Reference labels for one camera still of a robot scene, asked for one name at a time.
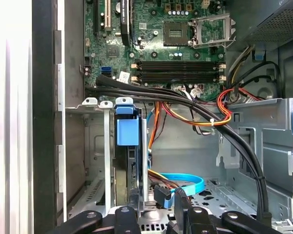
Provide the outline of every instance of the blue sata port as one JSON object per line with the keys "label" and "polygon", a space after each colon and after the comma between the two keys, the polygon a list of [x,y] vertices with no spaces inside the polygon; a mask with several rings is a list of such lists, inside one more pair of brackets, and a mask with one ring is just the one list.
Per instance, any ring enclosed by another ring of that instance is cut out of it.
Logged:
{"label": "blue sata port", "polygon": [[112,67],[101,67],[101,72],[112,72]]}

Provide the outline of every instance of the screw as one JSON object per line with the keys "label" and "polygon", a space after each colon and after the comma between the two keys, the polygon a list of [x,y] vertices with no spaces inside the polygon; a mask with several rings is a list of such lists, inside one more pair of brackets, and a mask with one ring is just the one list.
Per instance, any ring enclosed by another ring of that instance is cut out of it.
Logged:
{"label": "screw", "polygon": [[121,209],[121,212],[124,212],[124,213],[126,213],[128,211],[129,211],[129,209],[127,209],[126,207],[124,207],[124,208]]}
{"label": "screw", "polygon": [[197,213],[201,213],[202,212],[202,209],[200,207],[195,207],[193,210],[195,212],[197,212]]}
{"label": "screw", "polygon": [[94,218],[95,216],[97,216],[96,213],[91,212],[91,213],[88,213],[87,218]]}
{"label": "screw", "polygon": [[232,218],[232,219],[237,219],[238,218],[238,216],[236,214],[234,214],[234,213],[228,213],[228,216],[230,218]]}

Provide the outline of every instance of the motherboard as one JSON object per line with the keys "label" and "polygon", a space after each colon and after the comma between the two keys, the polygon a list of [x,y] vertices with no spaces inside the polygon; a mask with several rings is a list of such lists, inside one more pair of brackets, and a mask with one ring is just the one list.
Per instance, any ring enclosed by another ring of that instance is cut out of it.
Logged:
{"label": "motherboard", "polygon": [[134,85],[199,88],[209,99],[225,80],[231,23],[219,0],[85,0],[85,84],[95,86],[103,74]]}

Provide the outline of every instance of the sata port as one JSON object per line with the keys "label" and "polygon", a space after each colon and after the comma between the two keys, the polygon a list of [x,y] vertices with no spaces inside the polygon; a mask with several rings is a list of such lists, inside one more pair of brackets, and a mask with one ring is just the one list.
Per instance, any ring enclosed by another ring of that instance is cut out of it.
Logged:
{"label": "sata port", "polygon": [[111,72],[101,72],[101,74],[103,75],[103,76],[106,76],[106,77],[112,77],[112,73]]}
{"label": "sata port", "polygon": [[101,67],[101,72],[112,72],[112,67]]}

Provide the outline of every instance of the green circuit board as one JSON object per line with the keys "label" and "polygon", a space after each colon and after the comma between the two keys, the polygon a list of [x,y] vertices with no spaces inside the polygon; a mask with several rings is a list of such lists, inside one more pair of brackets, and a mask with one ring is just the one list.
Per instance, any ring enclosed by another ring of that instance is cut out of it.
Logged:
{"label": "green circuit board", "polygon": [[[99,1],[99,13],[105,12],[105,0]],[[158,0],[134,0],[134,36],[141,38],[140,45],[131,45],[125,47],[122,38],[119,35],[120,30],[120,14],[117,14],[116,7],[119,0],[111,0],[111,31],[106,31],[99,27],[98,36],[94,35],[94,7],[92,4],[85,2],[85,31],[84,31],[84,54],[90,58],[91,74],[85,76],[85,83],[91,86],[95,85],[96,77],[101,73],[102,66],[112,67],[112,76],[116,78],[121,71],[133,74],[134,70],[131,65],[136,59],[141,61],[176,61],[175,53],[182,53],[177,60],[182,61],[214,61],[224,62],[224,48],[200,48],[193,49],[189,46],[164,46],[164,24],[165,23],[187,23],[193,18],[201,18],[212,15],[208,9],[201,8],[201,0],[162,0],[160,5]],[[177,14],[175,7],[181,7],[181,11]],[[100,24],[104,22],[104,18],[98,17]],[[223,36],[223,22],[215,20],[214,22],[203,24],[202,41],[211,39],[221,39]],[[156,52],[157,57],[154,58],[152,53]],[[218,83],[205,83],[204,92],[201,97],[208,98],[214,93],[219,92],[220,85]]]}

